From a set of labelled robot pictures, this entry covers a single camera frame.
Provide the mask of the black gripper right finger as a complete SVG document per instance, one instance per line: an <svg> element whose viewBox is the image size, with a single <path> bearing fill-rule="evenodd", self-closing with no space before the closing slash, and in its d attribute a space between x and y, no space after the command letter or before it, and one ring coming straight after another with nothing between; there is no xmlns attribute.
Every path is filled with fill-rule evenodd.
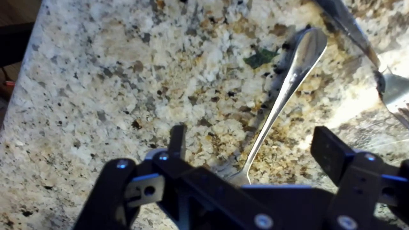
<svg viewBox="0 0 409 230"><path fill-rule="evenodd" d="M409 224L409 161L387 164L367 151L355 151L326 127L316 127L311 155L338 187L326 214L329 230L399 230L375 216L384 204Z"/></svg>

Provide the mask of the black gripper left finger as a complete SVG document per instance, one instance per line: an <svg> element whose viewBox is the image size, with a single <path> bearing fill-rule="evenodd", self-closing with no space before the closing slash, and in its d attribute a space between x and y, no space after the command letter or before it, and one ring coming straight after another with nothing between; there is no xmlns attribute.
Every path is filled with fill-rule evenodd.
<svg viewBox="0 0 409 230"><path fill-rule="evenodd" d="M116 159L101 170L75 230L131 230L141 207L158 205L181 230L220 230L240 225L237 189L185 160L186 126L171 131L165 150L137 164Z"/></svg>

